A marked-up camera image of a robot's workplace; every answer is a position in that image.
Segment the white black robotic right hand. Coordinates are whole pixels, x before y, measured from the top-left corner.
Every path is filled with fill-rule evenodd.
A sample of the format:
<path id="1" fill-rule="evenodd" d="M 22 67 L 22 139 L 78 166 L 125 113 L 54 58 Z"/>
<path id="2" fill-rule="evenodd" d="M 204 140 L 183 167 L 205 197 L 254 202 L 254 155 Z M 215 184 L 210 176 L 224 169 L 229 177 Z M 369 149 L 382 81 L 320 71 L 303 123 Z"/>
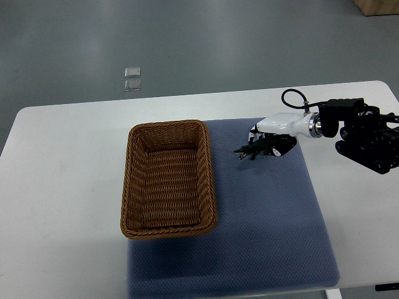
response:
<path id="1" fill-rule="evenodd" d="M 265 142 L 265 155 L 283 156 L 297 144 L 296 136 L 322 137 L 321 121 L 317 112 L 277 113 L 257 122 L 248 133 L 248 144 Z"/>

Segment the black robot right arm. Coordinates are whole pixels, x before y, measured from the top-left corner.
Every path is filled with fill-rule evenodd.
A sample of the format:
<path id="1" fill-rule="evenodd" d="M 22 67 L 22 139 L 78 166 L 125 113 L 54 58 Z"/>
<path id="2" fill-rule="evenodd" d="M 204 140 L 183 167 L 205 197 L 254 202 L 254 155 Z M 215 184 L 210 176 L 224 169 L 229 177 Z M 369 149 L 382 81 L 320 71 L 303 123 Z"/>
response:
<path id="1" fill-rule="evenodd" d="M 326 138 L 340 135 L 336 151 L 378 174 L 398 167 L 398 124 L 394 113 L 383 115 L 363 98 L 331 99 L 318 105 L 321 132 Z"/>

